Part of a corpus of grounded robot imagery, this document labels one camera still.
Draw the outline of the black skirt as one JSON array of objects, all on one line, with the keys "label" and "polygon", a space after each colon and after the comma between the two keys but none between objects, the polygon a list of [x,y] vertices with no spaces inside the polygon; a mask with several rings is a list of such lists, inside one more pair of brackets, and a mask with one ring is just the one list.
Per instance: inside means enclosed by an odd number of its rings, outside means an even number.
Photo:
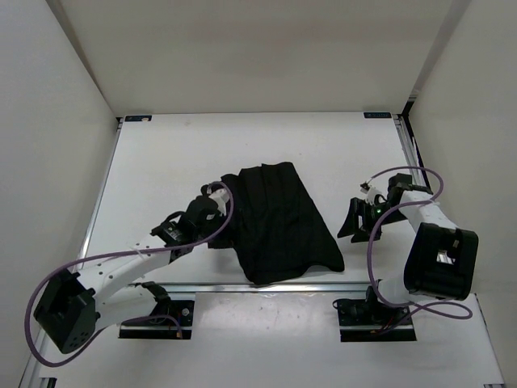
[{"label": "black skirt", "polygon": [[290,280],[311,267],[345,269],[342,252],[291,162],[244,168],[221,178],[233,216],[209,244],[232,249],[255,285]]}]

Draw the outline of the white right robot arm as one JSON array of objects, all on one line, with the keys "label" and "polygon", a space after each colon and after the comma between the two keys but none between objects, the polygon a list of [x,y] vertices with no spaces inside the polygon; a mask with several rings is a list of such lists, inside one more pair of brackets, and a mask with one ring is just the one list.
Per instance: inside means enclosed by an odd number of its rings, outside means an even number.
[{"label": "white right robot arm", "polygon": [[[351,199],[340,238],[366,243],[370,285],[364,299],[341,299],[334,308],[354,324],[382,324],[412,310],[429,310],[441,301],[463,301],[470,294],[479,238],[443,213],[437,195],[410,174],[389,178],[386,193],[362,183],[364,198]],[[401,275],[377,279],[372,250],[384,225],[410,223],[414,241]]]}]

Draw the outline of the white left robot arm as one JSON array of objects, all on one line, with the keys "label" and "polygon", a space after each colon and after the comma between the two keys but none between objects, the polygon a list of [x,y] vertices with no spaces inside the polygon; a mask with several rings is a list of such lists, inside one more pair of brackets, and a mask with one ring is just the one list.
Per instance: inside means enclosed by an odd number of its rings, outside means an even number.
[{"label": "white left robot arm", "polygon": [[144,277],[213,240],[228,225],[233,207],[224,188],[197,196],[129,251],[99,255],[76,272],[56,271],[46,282],[35,320],[63,354],[76,352],[111,325],[176,324],[168,292]]}]

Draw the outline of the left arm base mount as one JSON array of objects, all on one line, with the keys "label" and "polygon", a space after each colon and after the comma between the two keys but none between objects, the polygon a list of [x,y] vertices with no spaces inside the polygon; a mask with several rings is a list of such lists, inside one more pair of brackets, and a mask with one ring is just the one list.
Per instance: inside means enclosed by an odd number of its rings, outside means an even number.
[{"label": "left arm base mount", "polygon": [[121,324],[121,340],[190,340],[195,312],[194,294],[171,294],[165,308],[153,312],[152,318]]}]

